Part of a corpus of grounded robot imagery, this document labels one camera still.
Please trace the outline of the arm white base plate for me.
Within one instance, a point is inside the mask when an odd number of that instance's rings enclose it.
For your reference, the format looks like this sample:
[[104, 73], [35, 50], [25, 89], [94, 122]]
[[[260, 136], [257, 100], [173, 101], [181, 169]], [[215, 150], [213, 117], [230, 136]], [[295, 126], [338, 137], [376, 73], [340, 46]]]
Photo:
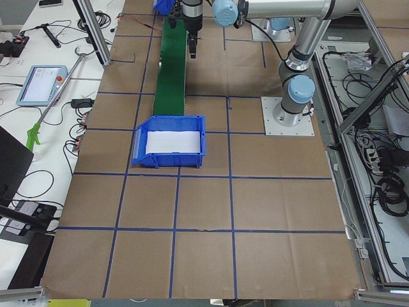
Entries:
[[267, 136], [313, 137], [314, 129], [307, 106], [300, 114], [289, 114], [281, 106], [281, 97], [261, 97]]

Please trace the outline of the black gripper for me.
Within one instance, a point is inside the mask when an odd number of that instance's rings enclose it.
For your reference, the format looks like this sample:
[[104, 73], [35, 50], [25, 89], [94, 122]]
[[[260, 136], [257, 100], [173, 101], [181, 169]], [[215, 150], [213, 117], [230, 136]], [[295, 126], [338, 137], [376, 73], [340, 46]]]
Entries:
[[197, 34], [202, 29], [203, 26], [203, 15], [197, 17], [184, 16], [184, 26], [189, 32], [188, 34], [188, 45], [189, 54], [192, 59], [196, 58], [197, 52]]

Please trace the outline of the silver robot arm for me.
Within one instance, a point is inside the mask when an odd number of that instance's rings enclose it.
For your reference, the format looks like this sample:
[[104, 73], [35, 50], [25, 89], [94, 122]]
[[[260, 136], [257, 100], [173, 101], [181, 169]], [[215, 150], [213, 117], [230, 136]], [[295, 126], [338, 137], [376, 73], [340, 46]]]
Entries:
[[192, 59], [196, 58], [197, 34], [203, 26], [203, 1], [183, 0], [182, 17], [184, 26], [188, 32], [189, 54]]
[[322, 39], [330, 21], [343, 17], [356, 9], [358, 1], [212, 1], [215, 22], [236, 28], [248, 19], [272, 19], [275, 17], [303, 17], [304, 24], [294, 46], [279, 66], [283, 97], [273, 110], [275, 121], [285, 127], [293, 127], [303, 116], [304, 107], [311, 101], [315, 83], [305, 75], [313, 52]]

